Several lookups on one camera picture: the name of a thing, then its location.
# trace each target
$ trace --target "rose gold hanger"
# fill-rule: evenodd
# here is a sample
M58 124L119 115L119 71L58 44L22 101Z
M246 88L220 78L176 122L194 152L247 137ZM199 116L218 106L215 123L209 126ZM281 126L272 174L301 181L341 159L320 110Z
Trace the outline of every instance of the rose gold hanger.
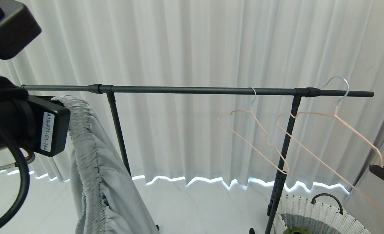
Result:
M250 145L258 154L260 154L261 156L263 156L263 158L265 158L271 165L273 165L276 169L278 169L281 173L287 175L289 173L289 165L287 164L286 160L284 159L283 155L281 155L280 151L278 150L278 148L276 148L274 145L270 144L269 142L269 135L267 134L266 130L263 128L262 124L259 122L259 120L256 118L256 115L253 113L253 103L254 101L256 100L257 98L257 93L256 93L256 90L253 89L254 91L254 99L253 101L251 102L251 107L250 107L250 110L236 110L236 111L231 111L231 112L227 112L227 111L224 111L224 112L220 112L218 113L217 115L217 120L220 121L223 125L225 125L229 130L231 130L235 135L237 135L238 137L240 137L241 139L243 139L245 142L247 142L248 145ZM228 126L226 123L224 123L222 120L220 120L219 118L219 115L220 114L228 114L228 115L232 115L233 113L235 112L245 112L245 113L251 113L251 115L253 116L253 118L256 120L257 124L262 128L263 132L265 133L266 135L266 141L267 141L267 144L271 147L273 147L277 153L280 154L280 157L283 159L284 163L286 164L286 167L287 167L287 172L286 171L283 171L281 170L280 168L278 168L274 163L272 163L266 156L264 156L257 148L255 148L249 141L247 141L246 139L244 139L242 136L240 136L237 132L235 132L230 126Z
M279 118L283 115L290 115L292 116L293 118L297 118L300 114L318 114L318 115L324 115L324 116L330 116L330 117L333 117L335 118L336 120L338 120L339 122L341 122L344 126L346 126L348 129L350 129L351 131L353 131L357 136L361 137L368 145L370 145L373 150L378 154L378 157L380 158L380 167L383 167L383 156L381 155L380 151L378 150L378 148L376 148L369 140L367 140L363 135L361 135L359 132L357 132L357 130L355 130L352 126L350 126L349 124L347 124L344 120L342 120L340 117L338 117L337 115L337 112L338 112L338 104L339 102L344 99L347 95L348 95L348 92L350 90L350 85L348 84L347 80L346 79L343 79L341 77L332 77L331 79L329 79L329 81L326 83L325 86L327 86L329 84L329 82L334 79L334 78L339 78L339 79L342 79L345 81L345 83L347 84L347 91L345 92L345 95L340 98L338 100L338 102L336 103L336 107L335 107L335 111L334 111L334 114L324 114L324 113L318 113L318 112L308 112L308 111L300 111L296 114L296 116L294 116L293 114L291 113L285 113L285 114L281 114L277 117L277 120L276 120L276 123L277 123L277 126L279 126L279 128L281 130L283 130L283 132L285 132L290 138L292 138L297 144L299 144L302 148L304 148L309 154L311 154L313 157L315 157L318 161L320 161L324 166L326 166L328 169L330 169L335 175L337 175L339 178L341 178L344 182L346 182L348 185L350 185L350 187L352 187L354 190L356 190L358 193L360 193L365 199L367 199L370 203L372 203L375 207L377 207L379 210L381 210L383 213L384 213L384 209L382 209L377 203L375 203L374 201L372 201L369 197L367 197L363 192L361 192L358 188L356 188L354 185L352 185L350 182L348 182L348 180L346 180L344 177L342 177L340 174L338 174L335 170L333 170L330 166L328 166L326 163L324 163L318 156L316 156L314 153L312 153L310 150L308 150L304 145L302 145L302 143L300 143L298 140L296 140L292 135L290 135L280 124L279 124Z

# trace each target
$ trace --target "woven basket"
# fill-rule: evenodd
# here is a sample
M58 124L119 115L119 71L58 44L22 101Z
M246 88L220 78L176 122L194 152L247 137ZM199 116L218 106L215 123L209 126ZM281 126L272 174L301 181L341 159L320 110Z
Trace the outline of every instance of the woven basket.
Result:
M316 203L316 198L334 198L339 209L324 203ZM357 219L342 210L338 199L330 194L318 194L312 200L304 197L283 195L274 219L274 232L283 234L287 228L307 226L311 234L370 234Z

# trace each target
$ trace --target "gray fabric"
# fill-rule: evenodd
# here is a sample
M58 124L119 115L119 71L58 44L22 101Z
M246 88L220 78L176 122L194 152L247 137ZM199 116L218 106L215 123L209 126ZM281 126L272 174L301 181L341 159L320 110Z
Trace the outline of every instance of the gray fabric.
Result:
M76 234L158 234L121 157L89 105L56 97L71 111L74 151L71 184L79 221Z
M311 228L311 234L342 234L330 225L313 218L298 214L281 213L280 215L282 216L286 226L290 229L306 226Z

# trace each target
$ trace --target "hanger hook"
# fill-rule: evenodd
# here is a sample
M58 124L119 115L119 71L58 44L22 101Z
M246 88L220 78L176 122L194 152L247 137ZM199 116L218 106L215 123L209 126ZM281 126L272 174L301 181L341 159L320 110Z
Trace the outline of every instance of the hanger hook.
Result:
M341 78L341 77L339 77L339 76L334 76L334 77L332 77L331 79L329 79L328 82L327 82L323 87L327 86L327 85L329 84L329 82L330 82L332 79L334 79L334 78L339 78L339 79L343 80L343 81L345 82L345 84L347 85L347 90L346 90L344 96L342 96L342 98L340 98L340 99L336 102L336 105L338 106L338 105L339 105L339 102L341 102L341 100L344 99L344 98L348 95L348 92L350 91L350 85L348 84L348 81L347 81L346 79Z
M255 90L254 88L250 87L250 89L253 89L253 91L254 91L254 99L253 99L253 101L251 102L251 107L253 107L253 103L254 103L254 101L255 101L256 98L257 98L257 93L256 93L256 90Z

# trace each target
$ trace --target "rack leg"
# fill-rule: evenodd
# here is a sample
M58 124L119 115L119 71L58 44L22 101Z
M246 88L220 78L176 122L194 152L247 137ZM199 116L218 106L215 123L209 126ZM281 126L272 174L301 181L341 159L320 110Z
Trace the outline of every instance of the rack leg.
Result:
M293 115L297 114L301 99L302 99L302 96L293 97L292 110L290 111L290 113L292 113ZM286 131L289 134L292 134L294 125L295 125L295 119L292 116L290 116L289 122L287 123L287 129L286 129ZM283 147L281 149L281 155L283 155L284 158L286 158L287 150L289 149L289 143L290 143L290 137L286 134L284 136ZM283 166L284 166L284 161L282 158L280 158L278 168L283 169ZM267 207L267 215L269 216L269 221L267 222L265 234L270 234L271 228L273 227L274 217L276 216L277 207L279 206L279 201L280 201L280 197L283 191L285 181L286 181L286 175L281 173L278 170L276 172L276 179L274 180L273 190L271 192L270 204Z
M124 138L122 137L122 130L119 122L117 105L115 105L114 93L107 92L107 98L110 104L111 114L113 115L114 127L115 127L115 132L117 133L118 145L121 151L122 161L124 162L124 166L127 169L128 173L131 175L130 165L128 164L127 151L125 150L125 145L124 145Z

